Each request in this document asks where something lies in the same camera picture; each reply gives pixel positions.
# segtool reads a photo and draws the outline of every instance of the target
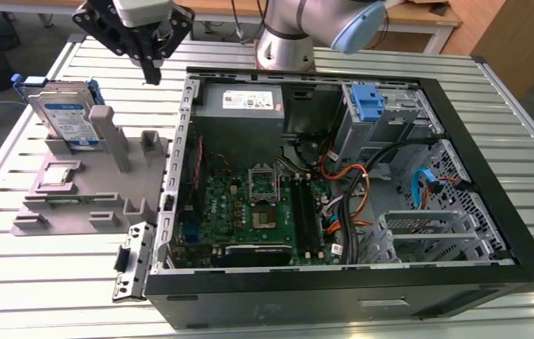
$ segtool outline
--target green circuit board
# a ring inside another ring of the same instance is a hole
[[[273,191],[270,180],[256,177],[252,192]],[[210,267],[210,255],[230,244],[285,245],[292,247],[290,265],[323,265],[328,256],[305,258],[296,252],[293,215],[290,204],[290,178],[278,179],[278,202],[249,203],[249,183],[246,175],[220,175],[208,178],[204,194],[204,211],[200,225],[188,225],[197,237],[185,242],[182,266]],[[310,182],[315,198],[327,193],[327,183]]]

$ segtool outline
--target power supply label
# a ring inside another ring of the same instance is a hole
[[[222,93],[222,108],[273,110],[273,95],[269,91],[226,90]]]
[[[97,134],[85,118],[85,108],[80,104],[45,104],[45,116],[64,141],[72,148],[88,149],[97,145]]]

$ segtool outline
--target motherboard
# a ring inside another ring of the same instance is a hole
[[[256,173],[208,177],[201,217],[180,225],[177,267],[328,264],[317,218],[324,196],[323,180],[272,180]]]

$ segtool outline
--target blue hard drive label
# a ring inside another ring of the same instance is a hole
[[[44,104],[44,113],[50,126],[72,148],[88,149],[90,145],[97,145],[98,137],[81,104]]]
[[[84,109],[81,104],[45,104],[46,109],[68,109],[68,110],[81,110]]]

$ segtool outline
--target blue cable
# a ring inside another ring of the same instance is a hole
[[[435,175],[432,174],[432,171],[425,167],[419,167],[413,172],[413,176],[411,177],[411,197],[413,199],[413,205],[416,206],[416,208],[419,208],[419,206],[421,205],[421,197],[419,196],[419,186],[417,186],[420,174],[425,175],[425,179],[429,182],[437,181]]]

